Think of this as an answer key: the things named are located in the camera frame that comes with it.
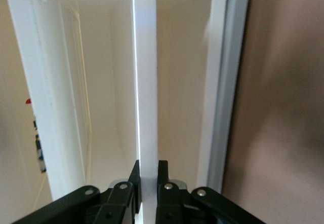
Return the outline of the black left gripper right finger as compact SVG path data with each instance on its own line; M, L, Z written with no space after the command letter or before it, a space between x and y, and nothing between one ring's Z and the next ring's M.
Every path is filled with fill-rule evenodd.
M184 182L169 179L168 162L160 160L156 223L263 223L215 190L203 186L191 193Z

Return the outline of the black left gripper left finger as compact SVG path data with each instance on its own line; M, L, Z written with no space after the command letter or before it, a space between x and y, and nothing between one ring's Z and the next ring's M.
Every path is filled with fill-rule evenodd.
M117 180L100 192L92 185L15 221L15 223L135 223L141 205L139 161L127 180Z

